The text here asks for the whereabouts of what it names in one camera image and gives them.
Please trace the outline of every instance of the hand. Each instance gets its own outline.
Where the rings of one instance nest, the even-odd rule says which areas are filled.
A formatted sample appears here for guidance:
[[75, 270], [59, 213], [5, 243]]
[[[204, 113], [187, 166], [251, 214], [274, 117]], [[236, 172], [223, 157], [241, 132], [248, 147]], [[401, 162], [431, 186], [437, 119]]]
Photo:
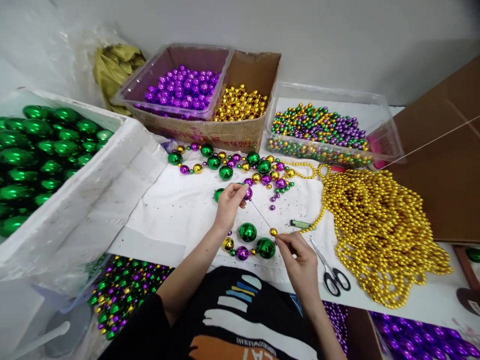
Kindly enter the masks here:
[[248, 184], [240, 185], [232, 182], [225, 190], [222, 191], [218, 198], [218, 207], [216, 209], [216, 217], [213, 226], [228, 233], [234, 226], [237, 209], [239, 206], [245, 209], [247, 203], [244, 200]]
[[285, 262], [291, 285], [302, 306], [306, 311], [319, 304], [321, 306], [317, 253], [299, 232], [278, 234], [276, 243]]

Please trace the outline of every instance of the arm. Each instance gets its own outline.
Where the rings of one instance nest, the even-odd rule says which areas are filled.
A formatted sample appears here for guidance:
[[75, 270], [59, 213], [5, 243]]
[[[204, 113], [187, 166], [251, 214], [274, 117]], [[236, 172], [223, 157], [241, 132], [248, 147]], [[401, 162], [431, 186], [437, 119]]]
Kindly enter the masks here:
[[158, 288], [166, 318], [173, 325], [190, 298], [197, 291], [207, 270], [234, 225], [237, 209], [245, 208], [244, 196], [249, 186], [231, 183], [221, 193], [215, 221], [193, 251], [178, 265]]
[[326, 360], [347, 359], [320, 299], [317, 254], [298, 232], [279, 234], [278, 248], [306, 316], [313, 324]]

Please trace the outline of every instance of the clear plastic bin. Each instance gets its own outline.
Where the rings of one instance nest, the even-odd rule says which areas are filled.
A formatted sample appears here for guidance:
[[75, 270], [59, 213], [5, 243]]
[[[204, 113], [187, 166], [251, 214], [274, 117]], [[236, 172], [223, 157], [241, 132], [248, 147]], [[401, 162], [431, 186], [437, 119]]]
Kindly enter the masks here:
[[[227, 82], [227, 68], [233, 55], [234, 50], [226, 46], [182, 43], [166, 45], [128, 78], [113, 101], [119, 104], [127, 103], [137, 109], [160, 116], [210, 120], [215, 113], [222, 88]], [[197, 71], [211, 70], [220, 73], [210, 105], [206, 109], [184, 109], [145, 101], [145, 92], [148, 91], [148, 87], [156, 86], [160, 76], [177, 69], [180, 65]]]
[[106, 254], [97, 261], [92, 261], [86, 264], [85, 271], [90, 273], [89, 278], [85, 286], [78, 292], [76, 297], [70, 297], [60, 294], [56, 291], [48, 288], [32, 284], [31, 287], [35, 289], [40, 295], [47, 299], [50, 304], [62, 314], [70, 312], [74, 307], [85, 303], [92, 297], [92, 291], [95, 286], [94, 283], [100, 275], [105, 275], [105, 269], [112, 257], [111, 254]]
[[[369, 151], [272, 132], [275, 114], [295, 108], [299, 103], [312, 103], [316, 108], [326, 106], [330, 112], [356, 117], [360, 130], [366, 131]], [[273, 91], [272, 106], [266, 124], [266, 149], [299, 159], [360, 168], [375, 163], [394, 162], [404, 155], [387, 100], [374, 93], [278, 82]]]

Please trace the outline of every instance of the plastic container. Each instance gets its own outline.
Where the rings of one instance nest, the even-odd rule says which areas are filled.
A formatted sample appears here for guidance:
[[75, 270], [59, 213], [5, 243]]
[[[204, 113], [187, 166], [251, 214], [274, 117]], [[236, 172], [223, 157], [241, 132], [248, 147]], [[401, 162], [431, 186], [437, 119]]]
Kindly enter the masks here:
[[91, 268], [90, 276], [88, 282], [85, 284], [82, 290], [79, 291], [79, 294], [76, 297], [62, 295], [57, 293], [56, 291], [44, 288], [42, 286], [38, 286], [36, 284], [32, 284], [31, 287], [34, 288], [47, 301], [49, 301], [56, 310], [58, 310], [62, 314], [66, 314], [76, 306], [85, 303], [92, 297], [92, 291], [95, 288], [94, 282], [98, 279], [100, 275], [105, 274], [104, 270], [106, 269], [111, 257], [111, 254], [107, 254], [104, 258], [100, 258], [99, 260], [93, 261], [92, 263], [85, 266], [85, 270]]
[[[275, 114], [295, 108], [299, 103], [304, 106], [312, 103], [317, 108], [326, 106], [330, 112], [356, 117], [360, 130], [366, 131], [370, 151], [273, 133]], [[265, 132], [267, 141], [264, 146], [269, 152], [339, 164], [346, 168], [394, 162], [404, 155], [387, 100], [382, 95], [368, 92], [278, 82], [273, 91]]]
[[107, 251], [168, 155], [137, 120], [48, 92], [17, 90], [0, 101], [0, 113], [22, 117], [22, 108], [32, 104], [71, 108], [114, 132], [0, 244], [0, 281], [28, 278], [72, 299], [89, 282], [89, 264]]
[[[172, 43], [162, 47], [149, 61], [133, 73], [116, 94], [116, 103], [127, 103], [137, 109], [161, 116], [186, 120], [210, 120], [216, 110], [222, 88], [227, 82], [227, 68], [234, 50], [226, 46]], [[185, 65], [189, 69], [220, 73], [210, 105], [203, 110], [162, 106], [145, 101], [149, 86], [156, 86], [159, 77]]]

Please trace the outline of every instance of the mardi gras beads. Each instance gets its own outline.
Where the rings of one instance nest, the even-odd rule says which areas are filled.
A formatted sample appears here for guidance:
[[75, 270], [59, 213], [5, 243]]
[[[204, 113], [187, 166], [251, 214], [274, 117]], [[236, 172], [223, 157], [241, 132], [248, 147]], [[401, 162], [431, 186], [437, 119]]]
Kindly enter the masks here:
[[222, 180], [226, 181], [232, 178], [232, 176], [234, 175], [234, 171], [230, 166], [225, 165], [218, 170], [218, 174], [220, 175]]
[[244, 242], [251, 243], [257, 237], [257, 228], [252, 223], [245, 222], [238, 228], [238, 234]]
[[[322, 167], [327, 167], [326, 175]], [[338, 239], [335, 252], [373, 300], [397, 309], [407, 302], [413, 284], [425, 284], [426, 272], [452, 272], [449, 255], [433, 241], [418, 194], [386, 170], [330, 170], [322, 164], [315, 172], [323, 179], [323, 207], [300, 233], [313, 230], [325, 209], [330, 210]]]
[[285, 112], [277, 112], [271, 131], [283, 136], [368, 151], [368, 143], [364, 141], [366, 132], [358, 125], [356, 117], [329, 112], [326, 106], [316, 108], [309, 103], [303, 107], [300, 103]]
[[182, 154], [180, 154], [178, 151], [172, 151], [171, 153], [168, 154], [168, 162], [172, 165], [181, 164], [182, 160], [183, 160]]
[[88, 301], [98, 316], [98, 330], [114, 339], [144, 298], [155, 293], [174, 269], [133, 258], [113, 256]]
[[256, 243], [256, 252], [264, 259], [271, 259], [275, 255], [275, 243], [267, 237], [262, 237]]
[[206, 161], [206, 164], [210, 169], [216, 170], [222, 164], [222, 160], [220, 159], [220, 157], [212, 155], [208, 158], [208, 160]]
[[208, 158], [214, 154], [214, 147], [210, 144], [202, 145], [200, 152], [204, 157]]
[[262, 96], [257, 90], [248, 93], [243, 84], [238, 88], [225, 87], [213, 120], [232, 122], [259, 118], [267, 108], [268, 99], [268, 96]]
[[70, 108], [28, 105], [23, 113], [27, 119], [0, 119], [0, 164], [5, 173], [0, 202], [9, 206], [0, 213], [3, 237], [92, 158], [98, 151], [95, 138], [107, 140], [113, 134]]
[[248, 250], [245, 246], [239, 246], [237, 249], [235, 249], [234, 246], [235, 243], [231, 237], [227, 237], [222, 243], [222, 248], [227, 251], [230, 256], [236, 256], [241, 261], [247, 260], [250, 255], [255, 256], [258, 252], [257, 248]]
[[144, 94], [145, 101], [162, 106], [204, 110], [209, 107], [220, 73], [196, 71], [180, 65], [158, 78]]
[[260, 155], [255, 151], [249, 152], [246, 156], [246, 161], [248, 162], [250, 167], [253, 167], [259, 163]]
[[480, 358], [480, 350], [454, 329], [370, 311], [373, 322], [394, 358]]
[[220, 194], [224, 191], [225, 189], [222, 187], [222, 188], [219, 188], [217, 190], [214, 191], [213, 193], [213, 198], [215, 199], [215, 202], [218, 203], [219, 202], [219, 198], [220, 198]]
[[348, 333], [347, 333], [347, 325], [345, 324], [348, 316], [347, 307], [344, 305], [340, 305], [334, 302], [329, 301], [322, 301], [323, 307], [325, 308], [326, 314], [330, 319], [330, 322], [333, 326], [333, 330], [335, 331], [336, 339], [338, 343], [341, 345], [341, 348], [345, 355], [348, 354]]

